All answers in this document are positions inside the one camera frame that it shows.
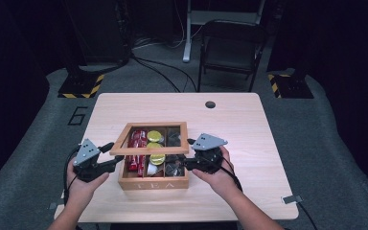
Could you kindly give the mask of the wooden framed glass box lid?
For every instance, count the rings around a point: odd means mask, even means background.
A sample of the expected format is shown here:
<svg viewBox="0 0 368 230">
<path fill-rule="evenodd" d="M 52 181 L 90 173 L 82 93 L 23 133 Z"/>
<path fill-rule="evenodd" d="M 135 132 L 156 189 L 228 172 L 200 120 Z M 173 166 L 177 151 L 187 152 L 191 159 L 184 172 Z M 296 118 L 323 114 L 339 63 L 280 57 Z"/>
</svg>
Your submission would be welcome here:
<svg viewBox="0 0 368 230">
<path fill-rule="evenodd" d="M 168 128 L 177 128 L 180 134 L 180 142 L 177 147 L 163 148 L 130 148 L 128 141 L 131 133 L 136 129 L 147 130 L 167 130 Z M 187 143 L 188 129 L 186 122 L 158 122 L 158 123 L 127 123 L 122 130 L 114 146 L 110 150 L 111 155 L 151 155 L 151 154 L 187 154 L 189 144 Z"/>
</svg>

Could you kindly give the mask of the person's left hand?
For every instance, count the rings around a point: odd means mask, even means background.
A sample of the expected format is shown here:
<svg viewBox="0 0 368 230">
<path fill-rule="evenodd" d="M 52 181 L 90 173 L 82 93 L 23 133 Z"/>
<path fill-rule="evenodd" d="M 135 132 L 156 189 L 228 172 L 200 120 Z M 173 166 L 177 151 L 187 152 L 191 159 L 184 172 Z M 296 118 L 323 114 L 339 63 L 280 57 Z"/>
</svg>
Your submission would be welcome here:
<svg viewBox="0 0 368 230">
<path fill-rule="evenodd" d="M 65 204 L 67 207 L 84 206 L 91 201 L 95 191 L 105 183 L 109 173 L 105 172 L 91 182 L 84 182 L 78 179 L 74 173 L 73 162 L 70 161 L 67 166 L 66 188 L 68 189 L 68 199 Z"/>
</svg>

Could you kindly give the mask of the black folding chair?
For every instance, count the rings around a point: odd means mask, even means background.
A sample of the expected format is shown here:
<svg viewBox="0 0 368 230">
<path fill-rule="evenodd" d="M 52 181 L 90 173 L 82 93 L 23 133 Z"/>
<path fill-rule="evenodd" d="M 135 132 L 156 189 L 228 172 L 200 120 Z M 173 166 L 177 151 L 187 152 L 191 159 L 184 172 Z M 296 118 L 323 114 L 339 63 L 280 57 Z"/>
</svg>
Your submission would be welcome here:
<svg viewBox="0 0 368 230">
<path fill-rule="evenodd" d="M 268 41 L 264 27 L 240 21 L 215 19 L 201 29 L 197 91 L 207 69 L 244 74 L 251 91 Z"/>
</svg>

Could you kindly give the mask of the black yellow striped stand base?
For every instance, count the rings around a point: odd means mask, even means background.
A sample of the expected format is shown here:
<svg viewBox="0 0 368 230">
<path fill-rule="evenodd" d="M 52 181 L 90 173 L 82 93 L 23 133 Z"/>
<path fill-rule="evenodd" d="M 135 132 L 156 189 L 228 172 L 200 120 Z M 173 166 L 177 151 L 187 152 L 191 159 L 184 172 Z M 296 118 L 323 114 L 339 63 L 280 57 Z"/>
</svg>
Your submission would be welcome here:
<svg viewBox="0 0 368 230">
<path fill-rule="evenodd" d="M 79 78 L 68 76 L 59 91 L 59 98 L 76 99 L 76 98 L 93 98 L 100 89 L 104 75 L 99 74 L 83 74 Z"/>
<path fill-rule="evenodd" d="M 269 74 L 272 91 L 278 99 L 313 99 L 310 88 L 304 80 L 291 75 Z"/>
</svg>

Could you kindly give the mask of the person's right hand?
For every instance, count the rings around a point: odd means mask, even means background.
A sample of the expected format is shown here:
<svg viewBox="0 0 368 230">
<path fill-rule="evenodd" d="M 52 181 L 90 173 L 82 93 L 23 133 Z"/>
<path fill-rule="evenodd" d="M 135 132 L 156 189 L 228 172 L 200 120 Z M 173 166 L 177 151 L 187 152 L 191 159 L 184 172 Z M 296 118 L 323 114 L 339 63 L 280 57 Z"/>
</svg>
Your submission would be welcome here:
<svg viewBox="0 0 368 230">
<path fill-rule="evenodd" d="M 230 162 L 229 151 L 224 146 L 221 146 L 220 150 L 224 160 L 219 171 L 209 174 L 194 169 L 193 174 L 208 183 L 213 191 L 225 201 L 229 201 L 231 198 L 238 196 L 242 191 L 238 188 L 233 178 L 234 166 Z"/>
</svg>

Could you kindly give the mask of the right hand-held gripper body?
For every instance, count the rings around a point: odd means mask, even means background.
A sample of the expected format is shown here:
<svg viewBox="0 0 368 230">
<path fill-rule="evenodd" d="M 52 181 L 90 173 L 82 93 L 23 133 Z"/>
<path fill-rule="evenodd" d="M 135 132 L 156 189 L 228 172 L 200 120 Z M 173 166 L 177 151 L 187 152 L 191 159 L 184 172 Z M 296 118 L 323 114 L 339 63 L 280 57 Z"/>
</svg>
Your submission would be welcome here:
<svg viewBox="0 0 368 230">
<path fill-rule="evenodd" d="M 224 139 L 201 133 L 192 145 L 195 151 L 194 159 L 199 161 L 197 169 L 209 174 L 217 172 L 223 161 L 220 147 L 226 144 Z"/>
</svg>

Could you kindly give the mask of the wooden tea box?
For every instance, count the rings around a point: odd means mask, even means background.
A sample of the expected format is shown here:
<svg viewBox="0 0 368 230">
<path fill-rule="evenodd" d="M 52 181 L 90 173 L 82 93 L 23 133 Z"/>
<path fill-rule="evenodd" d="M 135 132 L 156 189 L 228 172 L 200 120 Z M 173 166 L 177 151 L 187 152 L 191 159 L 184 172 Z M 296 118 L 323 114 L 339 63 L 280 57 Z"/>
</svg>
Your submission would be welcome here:
<svg viewBox="0 0 368 230">
<path fill-rule="evenodd" d="M 163 145 L 163 147 L 167 146 L 167 131 L 168 130 L 157 130 L 162 134 L 162 138 L 159 144 Z M 182 159 L 187 154 L 165 154 L 166 157 L 168 155 L 176 155 L 181 157 Z M 120 173 L 118 182 L 121 188 L 125 191 L 132 190 L 166 190 L 166 189 L 188 189 L 189 188 L 189 177 L 188 171 L 184 167 L 184 175 L 183 176 L 166 176 L 165 174 L 165 162 L 158 167 L 158 172 L 152 176 L 147 176 L 148 165 L 150 162 L 150 155 L 145 155 L 145 168 L 144 174 L 142 177 L 138 176 L 137 170 L 134 172 L 130 172 L 127 169 L 127 157 L 128 155 L 123 155 L 124 159 L 120 166 Z"/>
</svg>

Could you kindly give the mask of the white desk frame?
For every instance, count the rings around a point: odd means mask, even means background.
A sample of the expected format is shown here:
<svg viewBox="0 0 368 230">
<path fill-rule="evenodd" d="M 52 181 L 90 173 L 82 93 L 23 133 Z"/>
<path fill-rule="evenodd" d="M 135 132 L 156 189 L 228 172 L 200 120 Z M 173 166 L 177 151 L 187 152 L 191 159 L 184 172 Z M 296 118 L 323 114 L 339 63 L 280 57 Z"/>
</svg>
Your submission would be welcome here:
<svg viewBox="0 0 368 230">
<path fill-rule="evenodd" d="M 187 20 L 186 20 L 186 39 L 182 60 L 187 63 L 191 59 L 192 51 L 192 26 L 204 25 L 206 22 L 214 19 L 235 20 L 252 24 L 261 22 L 265 7 L 265 0 L 258 0 L 259 7 L 253 12 L 235 12 L 235 11 L 196 11 L 192 9 L 192 0 L 187 0 Z"/>
</svg>

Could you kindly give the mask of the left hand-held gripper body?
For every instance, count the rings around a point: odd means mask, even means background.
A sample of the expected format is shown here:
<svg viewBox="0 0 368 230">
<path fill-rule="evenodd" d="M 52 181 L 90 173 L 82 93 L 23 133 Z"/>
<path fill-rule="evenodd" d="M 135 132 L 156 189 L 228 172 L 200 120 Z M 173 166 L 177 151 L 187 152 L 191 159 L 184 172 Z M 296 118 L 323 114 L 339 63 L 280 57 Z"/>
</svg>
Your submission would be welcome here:
<svg viewBox="0 0 368 230">
<path fill-rule="evenodd" d="M 73 161 L 74 172 L 79 180 L 90 182 L 103 174 L 97 162 L 101 153 L 100 149 L 89 139 L 82 141 Z"/>
</svg>

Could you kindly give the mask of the dark tea bag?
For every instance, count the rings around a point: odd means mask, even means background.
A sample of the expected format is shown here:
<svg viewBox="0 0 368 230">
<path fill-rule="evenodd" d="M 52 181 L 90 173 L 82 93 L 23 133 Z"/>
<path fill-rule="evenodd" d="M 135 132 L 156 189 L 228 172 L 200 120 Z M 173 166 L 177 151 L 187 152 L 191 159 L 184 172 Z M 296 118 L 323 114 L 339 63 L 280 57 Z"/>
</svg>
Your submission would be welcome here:
<svg viewBox="0 0 368 230">
<path fill-rule="evenodd" d="M 184 166 L 182 165 L 182 158 L 176 155 L 168 155 L 165 161 L 166 176 L 183 176 Z"/>
<path fill-rule="evenodd" d="M 181 135 L 179 127 L 169 127 L 167 131 L 167 146 L 168 147 L 180 147 Z"/>
</svg>

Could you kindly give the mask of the red sachet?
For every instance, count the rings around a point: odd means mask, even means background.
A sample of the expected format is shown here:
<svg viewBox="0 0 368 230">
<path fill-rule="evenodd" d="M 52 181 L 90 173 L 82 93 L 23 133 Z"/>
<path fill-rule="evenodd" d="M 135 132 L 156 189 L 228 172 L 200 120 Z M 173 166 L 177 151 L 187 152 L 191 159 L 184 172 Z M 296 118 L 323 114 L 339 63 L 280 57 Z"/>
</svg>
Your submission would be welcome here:
<svg viewBox="0 0 368 230">
<path fill-rule="evenodd" d="M 128 146 L 130 148 L 138 148 L 139 147 L 139 142 L 140 142 L 140 131 L 139 130 L 134 130 L 131 135 L 130 135 L 130 139 L 128 142 Z M 136 156 L 135 155 L 129 155 L 127 157 L 127 169 L 130 172 L 134 172 L 137 170 L 138 168 L 138 163 L 136 160 Z"/>
<path fill-rule="evenodd" d="M 145 130 L 139 131 L 139 138 L 138 138 L 138 148 L 145 148 L 147 146 L 148 139 L 147 139 L 147 132 Z M 146 156 L 141 154 L 138 156 L 138 169 L 137 173 L 139 177 L 142 177 L 144 174 L 144 168 L 145 168 L 145 161 Z"/>
</svg>

